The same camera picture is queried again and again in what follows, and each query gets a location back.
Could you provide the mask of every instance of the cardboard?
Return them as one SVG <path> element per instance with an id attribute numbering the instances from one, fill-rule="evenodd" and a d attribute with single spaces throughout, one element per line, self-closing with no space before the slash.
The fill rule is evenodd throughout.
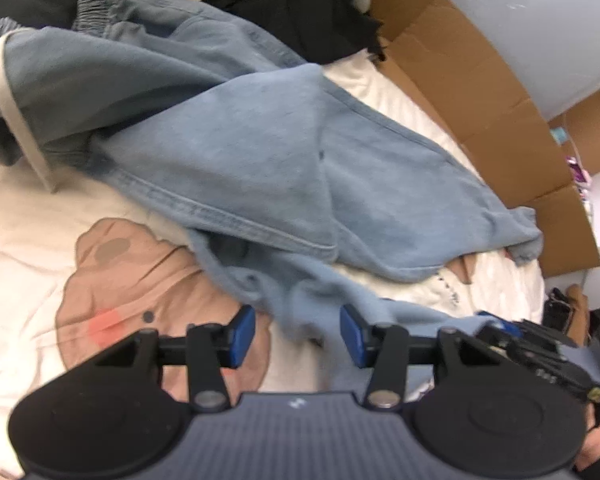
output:
<path id="1" fill-rule="evenodd" d="M 564 153 L 529 95 L 449 0 L 372 0 L 380 71 L 459 142 L 507 207 L 536 209 L 545 276 L 600 265 Z"/>
<path id="2" fill-rule="evenodd" d="M 566 126 L 586 170 L 591 174 L 600 172 L 600 90 L 551 120 L 550 124 L 552 128 Z M 574 155 L 570 143 L 564 148 L 566 153 Z"/>

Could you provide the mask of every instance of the white logo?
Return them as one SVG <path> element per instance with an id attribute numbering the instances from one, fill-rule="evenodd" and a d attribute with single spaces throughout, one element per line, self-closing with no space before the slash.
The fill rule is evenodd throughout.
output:
<path id="1" fill-rule="evenodd" d="M 290 400 L 289 405 L 294 410 L 299 410 L 300 408 L 304 408 L 306 406 L 306 400 L 301 399 L 300 397 L 297 397 L 294 400 Z"/>

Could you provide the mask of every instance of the drawstring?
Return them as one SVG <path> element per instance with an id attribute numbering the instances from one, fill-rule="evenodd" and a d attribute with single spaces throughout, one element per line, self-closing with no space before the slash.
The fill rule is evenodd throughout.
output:
<path id="1" fill-rule="evenodd" d="M 23 30 L 32 29 L 19 28 L 17 30 L 10 30 L 0 37 L 0 114 L 18 142 L 22 154 L 29 161 L 33 171 L 40 178 L 45 189 L 49 193 L 53 193 L 56 190 L 56 180 L 53 172 L 45 159 L 45 155 L 40 150 L 27 121 L 22 116 L 22 113 L 20 113 L 20 109 L 13 98 L 13 93 L 11 93 L 9 79 L 4 67 L 4 46 L 7 43 L 8 37 Z"/>

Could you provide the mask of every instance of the denim pants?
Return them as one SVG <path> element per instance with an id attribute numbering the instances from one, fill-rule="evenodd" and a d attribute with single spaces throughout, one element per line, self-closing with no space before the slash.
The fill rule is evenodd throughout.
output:
<path id="1" fill-rule="evenodd" d="M 0 20 L 0 37 L 17 28 Z M 82 0 L 74 31 L 11 36 L 4 69 L 47 158 L 187 228 L 220 287 L 288 336 L 323 341 L 332 387 L 367 377 L 340 340 L 344 303 L 417 335 L 452 322 L 379 299 L 329 263 L 416 282 L 461 254 L 507 247 L 521 264 L 541 251 L 533 210 L 507 210 L 437 144 L 201 2 Z M 0 118 L 0 162 L 21 154 Z"/>

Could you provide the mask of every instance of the metal screw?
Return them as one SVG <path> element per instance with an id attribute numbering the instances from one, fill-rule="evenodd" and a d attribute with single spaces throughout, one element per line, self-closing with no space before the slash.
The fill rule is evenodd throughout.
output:
<path id="1" fill-rule="evenodd" d="M 368 402 L 376 408 L 394 408 L 400 401 L 400 395 L 391 390 L 376 390 L 367 397 Z"/>
<path id="2" fill-rule="evenodd" d="M 226 402 L 226 396 L 215 390 L 204 390 L 193 398 L 193 402 L 204 410 L 215 410 Z"/>

